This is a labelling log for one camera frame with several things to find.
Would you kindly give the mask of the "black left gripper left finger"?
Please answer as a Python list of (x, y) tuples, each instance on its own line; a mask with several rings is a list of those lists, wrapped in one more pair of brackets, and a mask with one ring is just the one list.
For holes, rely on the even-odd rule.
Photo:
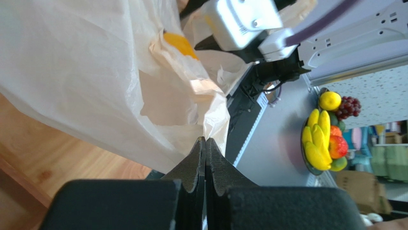
[(200, 230), (204, 138), (158, 180), (79, 179), (65, 183), (42, 230)]

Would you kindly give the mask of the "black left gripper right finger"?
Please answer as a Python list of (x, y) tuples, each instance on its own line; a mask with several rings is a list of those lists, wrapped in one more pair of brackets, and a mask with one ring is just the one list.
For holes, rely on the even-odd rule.
[(363, 230), (358, 208), (333, 187), (259, 186), (206, 142), (206, 207), (210, 230)]

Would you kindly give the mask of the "translucent plastic bag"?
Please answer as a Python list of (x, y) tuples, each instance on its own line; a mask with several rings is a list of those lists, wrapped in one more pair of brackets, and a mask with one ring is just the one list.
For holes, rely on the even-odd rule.
[(198, 137), (226, 151), (226, 95), (247, 69), (195, 52), (208, 34), (185, 0), (3, 0), (0, 92), (19, 111), (167, 173)]

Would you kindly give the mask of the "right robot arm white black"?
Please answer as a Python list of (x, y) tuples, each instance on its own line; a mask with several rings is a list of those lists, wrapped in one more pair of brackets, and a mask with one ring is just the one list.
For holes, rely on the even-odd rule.
[(345, 0), (331, 12), (304, 30), (294, 34), (282, 29), (264, 38), (258, 49), (260, 64), (245, 74), (240, 88), (248, 96), (267, 92), (265, 85), (279, 81), (279, 86), (299, 79), (318, 66), (365, 48), (408, 38), (408, 2), (396, 0), (376, 15), (365, 18), (331, 34), (315, 34), (352, 7)]

